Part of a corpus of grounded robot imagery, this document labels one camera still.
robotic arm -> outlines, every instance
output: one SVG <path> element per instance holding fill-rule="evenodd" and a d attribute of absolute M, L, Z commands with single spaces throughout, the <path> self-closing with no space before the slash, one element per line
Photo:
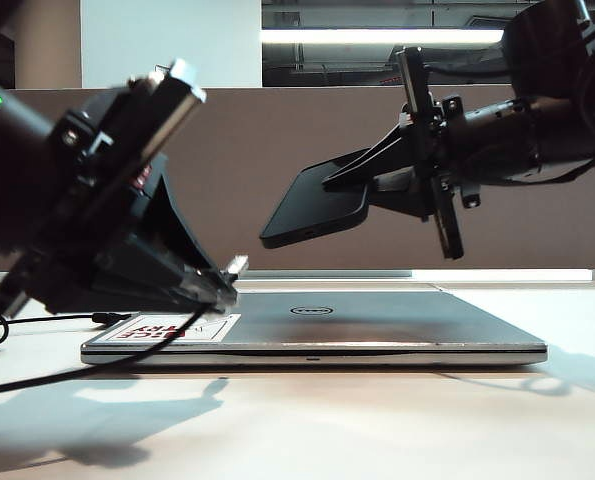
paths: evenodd
<path fill-rule="evenodd" d="M 16 0 L 0 1 L 0 23 Z M 177 213 L 160 149 L 205 100 L 175 61 L 105 90 L 55 124 L 0 87 L 0 316 L 28 298 L 51 312 L 193 312 L 234 304 L 238 256 L 214 265 Z"/>
<path fill-rule="evenodd" d="M 517 98 L 464 112 L 434 101 L 419 48 L 398 54 L 408 98 L 376 145 L 302 171 L 260 238 L 267 248 L 351 228 L 368 205 L 435 218 L 444 257 L 463 256 L 453 198 L 480 205 L 480 186 L 572 181 L 595 168 L 595 26 L 583 0 L 544 0 L 504 30 L 502 50 Z M 483 76 L 482 72 L 469 75 Z M 525 177 L 570 165 L 556 178 Z"/>

dell logo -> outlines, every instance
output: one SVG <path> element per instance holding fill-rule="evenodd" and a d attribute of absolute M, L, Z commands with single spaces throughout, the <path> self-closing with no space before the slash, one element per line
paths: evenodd
<path fill-rule="evenodd" d="M 333 313 L 330 307 L 295 307 L 290 309 L 291 312 L 297 315 L 327 315 Z"/>

table surface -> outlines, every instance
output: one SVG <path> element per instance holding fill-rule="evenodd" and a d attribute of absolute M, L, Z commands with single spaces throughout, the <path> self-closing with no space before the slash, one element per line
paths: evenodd
<path fill-rule="evenodd" d="M 444 289 L 546 340 L 549 360 L 120 373 L 0 394 L 0 478 L 595 478 L 595 283 L 286 285 L 273 288 Z M 0 382 L 81 366 L 96 333 L 13 325 Z"/>

silver laptop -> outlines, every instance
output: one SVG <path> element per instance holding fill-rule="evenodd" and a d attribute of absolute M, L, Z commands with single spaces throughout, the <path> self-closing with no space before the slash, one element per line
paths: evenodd
<path fill-rule="evenodd" d="M 188 315 L 138 314 L 86 342 L 99 364 L 170 335 Z M 544 342 L 438 291 L 242 293 L 224 316 L 199 319 L 147 365 L 521 365 Z"/>

fluorescent light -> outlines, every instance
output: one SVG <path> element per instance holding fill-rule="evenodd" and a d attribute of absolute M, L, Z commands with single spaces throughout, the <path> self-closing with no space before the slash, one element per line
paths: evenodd
<path fill-rule="evenodd" d="M 457 28 L 409 29 L 288 29 L 262 30 L 262 43 L 389 44 L 389 45 L 490 45 L 499 42 L 503 30 Z"/>

